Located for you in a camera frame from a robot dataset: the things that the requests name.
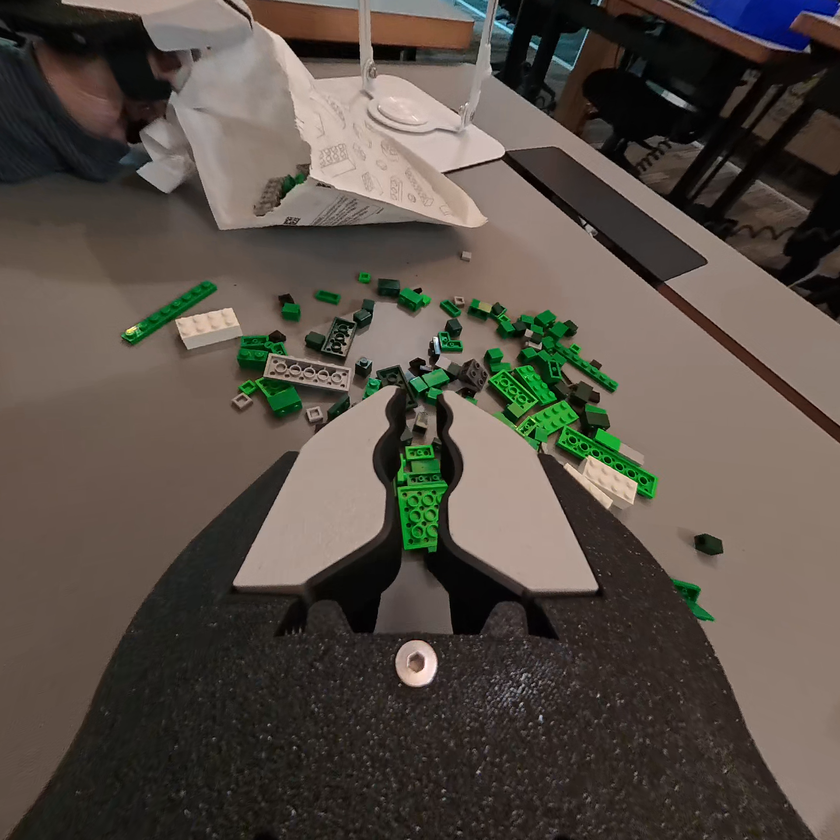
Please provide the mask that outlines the grey long plate brick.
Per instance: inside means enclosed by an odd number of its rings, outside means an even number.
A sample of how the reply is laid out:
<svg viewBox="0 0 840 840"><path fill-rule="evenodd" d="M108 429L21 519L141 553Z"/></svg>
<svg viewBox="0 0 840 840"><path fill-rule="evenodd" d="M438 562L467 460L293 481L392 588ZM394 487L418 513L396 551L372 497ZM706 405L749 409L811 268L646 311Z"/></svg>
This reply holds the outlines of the grey long plate brick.
<svg viewBox="0 0 840 840"><path fill-rule="evenodd" d="M263 378L269 381L305 385L330 392L348 392L351 377L350 368L280 353L268 354L263 373Z"/></svg>

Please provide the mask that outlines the black office chair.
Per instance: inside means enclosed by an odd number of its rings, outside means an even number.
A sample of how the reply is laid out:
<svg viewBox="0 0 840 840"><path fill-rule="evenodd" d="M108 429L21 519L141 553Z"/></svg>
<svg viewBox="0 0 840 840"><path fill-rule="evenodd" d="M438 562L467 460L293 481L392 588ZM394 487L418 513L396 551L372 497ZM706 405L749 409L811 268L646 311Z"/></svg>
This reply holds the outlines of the black office chair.
<svg viewBox="0 0 840 840"><path fill-rule="evenodd" d="M628 70L605 68L584 79L582 92L600 119L623 140L647 141L692 131L700 120L695 108L680 107Z"/></svg>

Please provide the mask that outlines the wide green plate brick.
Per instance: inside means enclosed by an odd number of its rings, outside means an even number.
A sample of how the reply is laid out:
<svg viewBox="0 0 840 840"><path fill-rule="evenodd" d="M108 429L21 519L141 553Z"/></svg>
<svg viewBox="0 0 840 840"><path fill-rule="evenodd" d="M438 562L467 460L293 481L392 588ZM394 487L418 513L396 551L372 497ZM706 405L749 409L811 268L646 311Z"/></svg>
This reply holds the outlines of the wide green plate brick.
<svg viewBox="0 0 840 840"><path fill-rule="evenodd" d="M438 545L439 505L448 488L436 447L404 447L393 486L404 550L434 553Z"/></svg>

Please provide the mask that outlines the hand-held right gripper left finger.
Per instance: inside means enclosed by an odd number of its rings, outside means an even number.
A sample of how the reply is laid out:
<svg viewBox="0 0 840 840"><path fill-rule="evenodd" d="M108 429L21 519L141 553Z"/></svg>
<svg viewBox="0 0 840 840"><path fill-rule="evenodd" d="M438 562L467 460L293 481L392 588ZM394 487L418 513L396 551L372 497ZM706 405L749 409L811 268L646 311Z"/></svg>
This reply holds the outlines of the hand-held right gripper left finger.
<svg viewBox="0 0 840 840"><path fill-rule="evenodd" d="M234 590L334 601L355 632L372 633L402 561L392 482L403 430L404 392L388 385L290 454Z"/></svg>

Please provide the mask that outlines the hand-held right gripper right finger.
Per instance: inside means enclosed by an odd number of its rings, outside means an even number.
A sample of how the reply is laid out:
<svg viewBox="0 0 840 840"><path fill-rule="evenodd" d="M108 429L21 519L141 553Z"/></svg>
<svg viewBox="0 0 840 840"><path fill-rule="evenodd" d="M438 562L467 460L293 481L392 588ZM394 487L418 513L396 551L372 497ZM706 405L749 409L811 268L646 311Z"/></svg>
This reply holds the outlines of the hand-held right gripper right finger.
<svg viewBox="0 0 840 840"><path fill-rule="evenodd" d="M479 634L499 604L517 604L524 630L551 634L543 598L600 593L551 482L557 464L461 395L437 399L447 489L428 567L448 594L455 634Z"/></svg>

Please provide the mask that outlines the long green plate brick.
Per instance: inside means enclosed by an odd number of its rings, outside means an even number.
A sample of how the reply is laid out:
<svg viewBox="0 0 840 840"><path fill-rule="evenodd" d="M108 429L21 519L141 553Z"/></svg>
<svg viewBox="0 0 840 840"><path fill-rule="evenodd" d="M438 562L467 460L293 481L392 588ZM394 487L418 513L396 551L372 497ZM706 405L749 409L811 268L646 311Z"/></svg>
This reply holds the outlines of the long green plate brick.
<svg viewBox="0 0 840 840"><path fill-rule="evenodd" d="M216 291L217 285L210 280L199 283L162 308L124 330L121 333L121 339L131 345L139 343L166 324L180 318L185 312L207 299Z"/></svg>

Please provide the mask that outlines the wooden background desk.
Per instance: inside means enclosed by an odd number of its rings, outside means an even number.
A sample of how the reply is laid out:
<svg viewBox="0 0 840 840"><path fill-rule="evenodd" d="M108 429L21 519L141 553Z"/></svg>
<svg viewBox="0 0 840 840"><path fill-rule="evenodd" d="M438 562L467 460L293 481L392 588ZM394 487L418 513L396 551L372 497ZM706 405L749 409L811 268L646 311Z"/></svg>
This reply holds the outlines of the wooden background desk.
<svg viewBox="0 0 840 840"><path fill-rule="evenodd" d="M713 165L726 162L747 135L745 120L760 106L771 89L775 92L768 106L771 108L794 84L804 82L822 70L838 65L838 54L826 46L811 46L796 51L769 41L740 33L701 12L666 1L627 2L560 2L560 15L587 30L581 53L558 98L553 116L568 131L579 135L587 107L583 97L583 82L587 75L605 68L621 49L674 71L679 77L699 83L715 69L724 69L732 82L724 86L726 93L721 104L714 107L714 115L723 110L738 82L747 70L758 76L750 90L729 116L718 122L710 132L701 152L676 186L668 200L679 209L687 210L691 198L698 198L712 177ZM683 50L660 45L653 36L642 35L628 23L619 22L623 15L642 18L650 16L680 29L700 48L689 44Z"/></svg>

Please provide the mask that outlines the person's left forearm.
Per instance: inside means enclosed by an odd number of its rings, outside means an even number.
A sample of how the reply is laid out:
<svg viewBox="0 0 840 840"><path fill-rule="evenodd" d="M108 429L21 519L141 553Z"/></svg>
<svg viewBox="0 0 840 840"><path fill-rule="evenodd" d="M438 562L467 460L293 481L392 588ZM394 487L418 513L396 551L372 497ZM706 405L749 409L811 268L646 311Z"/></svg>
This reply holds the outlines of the person's left forearm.
<svg viewBox="0 0 840 840"><path fill-rule="evenodd" d="M129 143L93 136L64 110L42 75L35 45L2 43L1 181L21 183L53 174L106 182L120 169Z"/></svg>

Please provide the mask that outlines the white toy brick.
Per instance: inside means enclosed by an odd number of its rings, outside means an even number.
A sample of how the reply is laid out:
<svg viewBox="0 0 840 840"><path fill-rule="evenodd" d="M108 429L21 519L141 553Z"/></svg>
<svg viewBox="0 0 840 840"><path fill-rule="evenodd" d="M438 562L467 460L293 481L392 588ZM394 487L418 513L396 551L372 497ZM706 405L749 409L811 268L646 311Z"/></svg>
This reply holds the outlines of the white toy brick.
<svg viewBox="0 0 840 840"><path fill-rule="evenodd" d="M569 463L563 463L562 467L604 509L610 510L613 507L613 499L594 482L586 478L578 469L573 468Z"/></svg>
<svg viewBox="0 0 840 840"><path fill-rule="evenodd" d="M583 459L581 474L619 509L630 508L635 503L638 483L597 458L588 456Z"/></svg>
<svg viewBox="0 0 840 840"><path fill-rule="evenodd" d="M243 336L232 308L183 316L175 320L175 326L187 350L197 350Z"/></svg>

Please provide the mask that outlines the pile of green toy bricks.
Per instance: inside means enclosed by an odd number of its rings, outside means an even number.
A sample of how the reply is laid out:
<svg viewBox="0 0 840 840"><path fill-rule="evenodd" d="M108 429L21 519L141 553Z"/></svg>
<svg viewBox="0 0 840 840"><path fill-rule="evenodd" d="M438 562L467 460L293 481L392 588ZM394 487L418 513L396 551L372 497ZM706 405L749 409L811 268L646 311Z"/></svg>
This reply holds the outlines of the pile of green toy bricks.
<svg viewBox="0 0 840 840"><path fill-rule="evenodd" d="M514 424L511 429L516 431L520 436L522 436L526 442L532 445L540 445L545 438L550 437L553 433L559 433L559 444L565 445L567 443L572 443L574 441L580 440L584 444L584 449L582 451L584 459L588 456L593 456L595 458L595 442L589 439L588 437L583 437L573 429L570 429L570 425L577 419L577 415L574 413L574 410L571 406L568 406L566 402L558 402L554 401L553 403L549 404L546 409L541 411L540 413L527 416L527 410L531 409L534 403L539 402L539 394L535 392L531 386L530 381L531 379L540 381L540 377L536 371L533 371L527 365L521 365L515 368L513 371L507 371L500 369L497 373L495 373L489 379L490 385L493 389L504 393L509 403L509 407L517 407L521 409L521 414L524 416L523 420L520 421L520 424ZM406 406L406 394L404 393L404 407ZM499 416L493 415L494 417L500 419L501 421L507 421L508 417L505 414L501 414ZM555 487L555 490L559 496L560 485L565 485L569 482L572 477L568 475L562 465L557 462L554 458L549 455L544 454L537 448L535 448L539 455L547 456L554 461L559 471L553 472L551 475L551 482ZM400 524L401 536L402 536L402 529L400 523L400 517L398 513L398 521ZM583 544L579 537L579 533L574 530L574 533L579 540L583 550ZM591 565L589 559L585 554L586 559L588 560L589 564Z"/></svg>

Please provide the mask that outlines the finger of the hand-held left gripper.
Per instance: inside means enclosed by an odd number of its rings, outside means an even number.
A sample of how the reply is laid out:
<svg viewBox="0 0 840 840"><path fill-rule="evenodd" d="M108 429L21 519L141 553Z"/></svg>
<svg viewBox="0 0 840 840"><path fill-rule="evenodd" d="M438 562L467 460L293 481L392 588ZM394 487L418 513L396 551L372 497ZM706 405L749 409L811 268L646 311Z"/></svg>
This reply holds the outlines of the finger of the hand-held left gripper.
<svg viewBox="0 0 840 840"><path fill-rule="evenodd" d="M225 49L253 34L253 17L237 1L64 1L71 7L140 16L162 51Z"/></svg>

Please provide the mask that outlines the person's left hand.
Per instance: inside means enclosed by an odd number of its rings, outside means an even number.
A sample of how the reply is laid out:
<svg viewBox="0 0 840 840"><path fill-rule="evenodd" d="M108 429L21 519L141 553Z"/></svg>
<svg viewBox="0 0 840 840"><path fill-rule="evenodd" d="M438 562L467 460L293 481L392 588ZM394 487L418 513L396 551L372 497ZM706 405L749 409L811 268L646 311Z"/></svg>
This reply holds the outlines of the person's left hand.
<svg viewBox="0 0 840 840"><path fill-rule="evenodd" d="M35 57L64 110L93 136L134 144L145 125L165 115L170 92L157 100L128 98L101 56L71 54L38 42Z"/></svg>

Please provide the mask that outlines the white printed paper bag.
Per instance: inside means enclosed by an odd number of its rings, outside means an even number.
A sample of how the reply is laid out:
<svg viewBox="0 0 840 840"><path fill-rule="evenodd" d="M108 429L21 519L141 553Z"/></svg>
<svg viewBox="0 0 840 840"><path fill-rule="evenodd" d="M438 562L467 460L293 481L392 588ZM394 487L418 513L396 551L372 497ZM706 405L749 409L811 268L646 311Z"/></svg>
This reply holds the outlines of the white printed paper bag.
<svg viewBox="0 0 840 840"><path fill-rule="evenodd" d="M139 174L169 193L197 173L220 229L486 223L446 175L322 94L254 18L237 45L165 52L185 67L165 116L141 132Z"/></svg>

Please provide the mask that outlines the blue storage bin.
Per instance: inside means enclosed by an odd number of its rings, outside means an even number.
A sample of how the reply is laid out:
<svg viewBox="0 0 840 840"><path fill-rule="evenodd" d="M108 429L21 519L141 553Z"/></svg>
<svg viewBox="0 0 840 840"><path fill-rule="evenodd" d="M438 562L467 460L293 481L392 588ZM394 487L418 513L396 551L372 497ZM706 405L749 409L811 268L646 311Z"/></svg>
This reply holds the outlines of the blue storage bin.
<svg viewBox="0 0 840 840"><path fill-rule="evenodd" d="M804 1L696 1L709 17L731 29L773 44L804 50L809 38L791 30Z"/></svg>

